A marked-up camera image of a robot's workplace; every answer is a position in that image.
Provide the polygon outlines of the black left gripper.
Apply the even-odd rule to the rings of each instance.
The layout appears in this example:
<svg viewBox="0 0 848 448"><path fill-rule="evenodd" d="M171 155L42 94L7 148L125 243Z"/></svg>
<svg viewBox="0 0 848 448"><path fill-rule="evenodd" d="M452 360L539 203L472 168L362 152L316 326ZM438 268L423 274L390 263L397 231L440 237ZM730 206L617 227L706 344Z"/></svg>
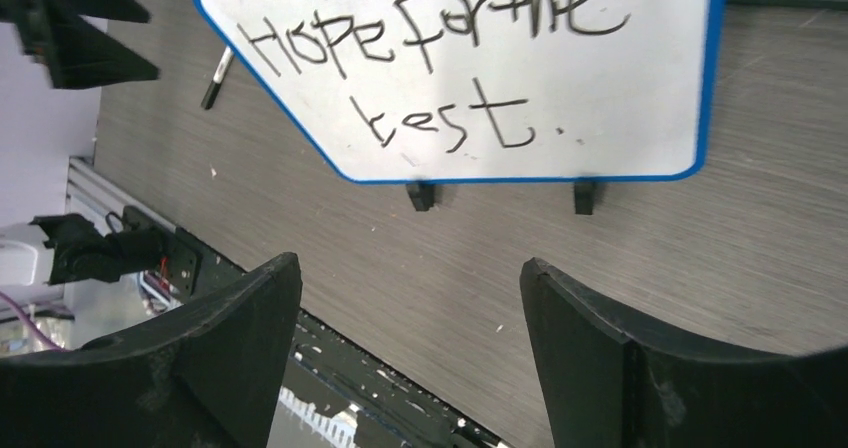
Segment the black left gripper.
<svg viewBox="0 0 848 448"><path fill-rule="evenodd" d="M137 0L62 0L78 14L149 23ZM159 78L159 68L79 15L45 0L1 0L1 22L14 27L23 55L47 68L55 89L85 90Z"/></svg>

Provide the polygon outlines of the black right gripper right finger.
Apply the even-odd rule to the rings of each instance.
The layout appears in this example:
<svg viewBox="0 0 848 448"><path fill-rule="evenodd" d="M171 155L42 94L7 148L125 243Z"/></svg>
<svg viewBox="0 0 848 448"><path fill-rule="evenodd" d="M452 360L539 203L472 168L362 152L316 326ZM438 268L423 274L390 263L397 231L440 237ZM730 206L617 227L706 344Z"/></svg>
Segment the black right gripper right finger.
<svg viewBox="0 0 848 448"><path fill-rule="evenodd" d="M558 447L843 447L847 351L803 356L708 338L544 260L520 291Z"/></svg>

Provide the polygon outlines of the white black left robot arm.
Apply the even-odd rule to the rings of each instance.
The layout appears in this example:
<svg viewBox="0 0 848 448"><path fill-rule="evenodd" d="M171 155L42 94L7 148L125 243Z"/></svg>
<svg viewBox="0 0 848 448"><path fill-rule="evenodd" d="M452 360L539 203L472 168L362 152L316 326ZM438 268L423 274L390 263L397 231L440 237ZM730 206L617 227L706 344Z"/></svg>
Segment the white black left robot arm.
<svg viewBox="0 0 848 448"><path fill-rule="evenodd" d="M1 0L1 20L21 52L45 67L59 90L85 90L158 79L160 70L89 23L90 18L146 24L136 0ZM2 286L107 283L157 266L168 236L157 228L102 234L78 213L36 216L1 231Z"/></svg>

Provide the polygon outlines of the blue framed whiteboard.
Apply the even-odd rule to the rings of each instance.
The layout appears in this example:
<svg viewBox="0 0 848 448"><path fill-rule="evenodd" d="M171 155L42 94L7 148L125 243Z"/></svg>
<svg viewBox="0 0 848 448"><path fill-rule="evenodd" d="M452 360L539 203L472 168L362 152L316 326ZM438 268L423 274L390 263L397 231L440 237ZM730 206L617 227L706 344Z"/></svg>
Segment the blue framed whiteboard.
<svg viewBox="0 0 848 448"><path fill-rule="evenodd" d="M725 0L193 0L361 184L671 181L705 162Z"/></svg>

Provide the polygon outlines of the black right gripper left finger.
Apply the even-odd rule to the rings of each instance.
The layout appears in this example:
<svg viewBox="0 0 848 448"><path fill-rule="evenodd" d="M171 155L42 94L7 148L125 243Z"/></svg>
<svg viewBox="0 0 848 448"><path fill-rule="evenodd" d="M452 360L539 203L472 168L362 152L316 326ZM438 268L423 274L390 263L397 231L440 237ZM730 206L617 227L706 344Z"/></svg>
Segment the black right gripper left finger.
<svg viewBox="0 0 848 448"><path fill-rule="evenodd" d="M1 362L5 447L263 447L302 293L283 253L71 351Z"/></svg>

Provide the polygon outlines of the white black marker pen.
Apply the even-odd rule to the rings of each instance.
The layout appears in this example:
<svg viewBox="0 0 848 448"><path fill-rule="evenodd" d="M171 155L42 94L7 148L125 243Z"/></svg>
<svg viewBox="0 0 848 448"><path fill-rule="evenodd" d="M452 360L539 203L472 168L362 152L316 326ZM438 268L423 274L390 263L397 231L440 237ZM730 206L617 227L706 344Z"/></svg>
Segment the white black marker pen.
<svg viewBox="0 0 848 448"><path fill-rule="evenodd" d="M234 58L234 52L230 46L226 46L221 58L214 70L211 81L207 87L204 97L200 103L203 110L210 110L218 97L218 94L223 86L224 78L231 66Z"/></svg>

